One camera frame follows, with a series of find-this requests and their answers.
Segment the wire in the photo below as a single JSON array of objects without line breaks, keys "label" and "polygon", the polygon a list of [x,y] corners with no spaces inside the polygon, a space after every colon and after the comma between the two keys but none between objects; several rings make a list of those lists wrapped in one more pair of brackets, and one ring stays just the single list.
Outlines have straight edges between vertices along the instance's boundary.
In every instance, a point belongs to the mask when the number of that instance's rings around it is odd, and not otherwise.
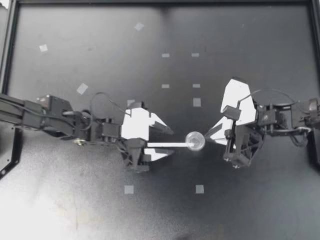
[{"label": "wire", "polygon": [[3,102],[3,103],[6,103],[6,104],[9,104],[13,107],[16,107],[16,108],[19,108],[19,109],[22,109],[30,114],[33,114],[35,116],[38,116],[38,117],[42,117],[42,118],[48,118],[48,119],[56,119],[56,120],[59,120],[61,122],[65,122],[67,123],[68,125],[70,125],[71,127],[75,128],[76,126],[73,125],[72,123],[70,123],[68,120],[62,118],[62,117],[59,117],[59,116],[52,116],[52,115],[45,115],[45,114],[41,114],[41,113],[38,113],[36,111],[33,111],[27,107],[24,107],[24,106],[21,106],[19,104],[15,104],[13,102],[10,102],[10,101],[6,101],[6,100],[3,100],[3,99],[0,99],[0,102]]},{"label": "wire", "polygon": [[290,136],[290,139],[292,141],[292,143],[296,146],[296,147],[299,147],[299,148],[303,148],[305,146],[307,146],[308,144],[308,139],[306,136],[303,136],[303,139],[302,141],[299,141],[295,136],[291,135]]},{"label": "wire", "polygon": [[124,114],[127,114],[129,116],[131,116],[131,114],[127,113],[125,110],[123,110],[118,104],[116,104],[110,97],[109,95],[106,93],[106,92],[97,92],[95,95],[93,95],[93,97],[90,99],[90,112],[92,114],[92,117],[94,119],[97,119],[97,117],[95,116],[94,114],[94,111],[93,111],[93,100],[95,99],[96,96],[98,95],[104,95],[106,96],[107,100],[112,104],[114,105],[115,107],[117,107],[121,112],[123,112]]},{"label": "wire", "polygon": [[[256,90],[256,91],[251,92],[249,95],[247,95],[247,96],[245,96],[244,98],[240,99],[240,100],[238,101],[238,104],[240,105],[240,103],[241,103],[243,100],[245,100],[245,99],[247,99],[247,98],[249,98],[249,97],[251,97],[251,96],[253,96],[253,95],[257,94],[257,93],[266,92],[266,91],[271,91],[271,92],[276,92],[276,93],[282,94],[282,95],[286,96],[288,99],[290,99],[290,100],[292,101],[292,104],[299,103],[299,101],[294,100],[289,94],[287,94],[286,92],[281,91],[281,90],[279,90],[279,89],[275,89],[275,88],[261,88],[261,89],[258,89],[258,90]],[[310,114],[309,112],[301,109],[298,104],[296,105],[296,107],[297,107],[301,112],[303,112],[304,114],[307,114],[307,115]]]},{"label": "wire", "polygon": [[[76,111],[64,111],[64,112],[62,113],[62,115],[63,115],[63,116],[73,116],[73,115],[75,115],[76,113],[77,113]],[[92,114],[91,114],[88,110],[83,110],[83,111],[81,111],[82,116],[83,116],[84,118],[86,118],[83,113],[86,113],[86,114],[88,114],[88,115],[90,116],[90,122],[89,122],[88,126],[86,126],[85,128],[80,129],[81,131],[86,131],[86,130],[89,130],[89,129],[91,128],[92,123],[93,123],[93,121],[94,121],[94,117],[92,116]]]}]

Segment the black tabletop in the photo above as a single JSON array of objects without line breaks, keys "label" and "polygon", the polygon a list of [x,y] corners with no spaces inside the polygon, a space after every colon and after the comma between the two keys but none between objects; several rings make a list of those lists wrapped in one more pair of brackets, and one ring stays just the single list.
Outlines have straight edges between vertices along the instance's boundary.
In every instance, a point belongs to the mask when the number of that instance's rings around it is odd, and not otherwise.
[{"label": "black tabletop", "polygon": [[[251,90],[319,96],[315,61],[302,5],[22,6],[8,94],[33,101],[52,94],[75,110],[88,108],[96,92],[123,108],[144,101],[175,132],[151,140],[182,142],[221,118],[233,76]],[[271,93],[256,100],[288,102]],[[123,119],[102,99],[95,109]],[[176,149],[135,174],[112,147],[25,131],[21,162],[0,181],[0,212],[10,215],[0,223],[34,239],[319,238],[320,176],[306,148],[267,138],[243,169],[224,162],[223,151],[214,143]],[[204,192],[196,194],[196,185]]]}]

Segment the transparent sphere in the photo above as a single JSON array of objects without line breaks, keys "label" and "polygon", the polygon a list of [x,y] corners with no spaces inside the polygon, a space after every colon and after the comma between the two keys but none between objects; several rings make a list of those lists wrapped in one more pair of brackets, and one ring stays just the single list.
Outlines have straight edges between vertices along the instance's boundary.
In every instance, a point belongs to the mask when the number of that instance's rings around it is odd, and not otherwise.
[{"label": "transparent sphere", "polygon": [[185,142],[188,145],[188,149],[192,151],[200,151],[201,149],[204,148],[206,144],[205,137],[197,131],[192,131],[190,132],[186,137],[185,137]]}]

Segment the metal bracket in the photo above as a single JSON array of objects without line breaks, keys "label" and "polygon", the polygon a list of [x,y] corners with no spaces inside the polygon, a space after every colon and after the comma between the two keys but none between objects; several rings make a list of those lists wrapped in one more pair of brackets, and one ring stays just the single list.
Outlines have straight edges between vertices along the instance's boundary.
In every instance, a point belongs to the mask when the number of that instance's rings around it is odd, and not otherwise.
[{"label": "metal bracket", "polygon": [[22,130],[10,123],[1,123],[0,129],[0,179],[19,162],[22,150]]}]

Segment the white rod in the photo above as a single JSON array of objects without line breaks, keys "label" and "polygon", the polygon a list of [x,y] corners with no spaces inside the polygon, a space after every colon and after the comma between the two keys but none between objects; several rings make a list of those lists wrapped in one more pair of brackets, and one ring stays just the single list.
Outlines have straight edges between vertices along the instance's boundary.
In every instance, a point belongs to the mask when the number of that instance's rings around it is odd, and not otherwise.
[{"label": "white rod", "polygon": [[186,148],[193,147],[194,143],[186,143],[186,142],[148,142],[148,147],[150,148],[163,148],[163,147],[178,147],[178,148]]}]

